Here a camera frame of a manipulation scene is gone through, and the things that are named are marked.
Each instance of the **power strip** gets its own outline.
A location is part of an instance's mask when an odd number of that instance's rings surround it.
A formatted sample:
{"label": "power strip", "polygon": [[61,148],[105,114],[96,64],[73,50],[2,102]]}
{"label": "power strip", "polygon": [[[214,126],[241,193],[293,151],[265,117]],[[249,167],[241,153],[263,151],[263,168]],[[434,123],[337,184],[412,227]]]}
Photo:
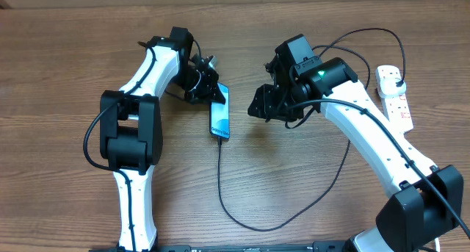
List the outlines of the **power strip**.
{"label": "power strip", "polygon": [[403,134],[412,130],[413,121],[405,95],[406,87],[398,87],[396,90],[389,88],[385,94],[383,87],[380,87],[400,80],[400,70],[393,65],[381,65],[375,70],[375,78],[377,91],[382,100],[383,114]]}

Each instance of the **white plug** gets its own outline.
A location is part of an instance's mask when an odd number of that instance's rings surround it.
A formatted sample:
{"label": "white plug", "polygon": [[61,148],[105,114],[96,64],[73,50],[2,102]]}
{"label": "white plug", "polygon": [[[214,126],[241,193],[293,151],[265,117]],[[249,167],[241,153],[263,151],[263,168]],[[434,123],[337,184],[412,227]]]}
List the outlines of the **white plug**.
{"label": "white plug", "polygon": [[381,98],[391,98],[406,92],[406,83],[401,86],[397,83],[402,80],[400,70],[393,65],[381,65],[375,70],[377,90]]}
{"label": "white plug", "polygon": [[405,95],[406,83],[397,87],[397,82],[402,78],[400,70],[393,65],[381,65],[375,70],[375,78],[383,114],[403,134],[412,130],[413,121]]}

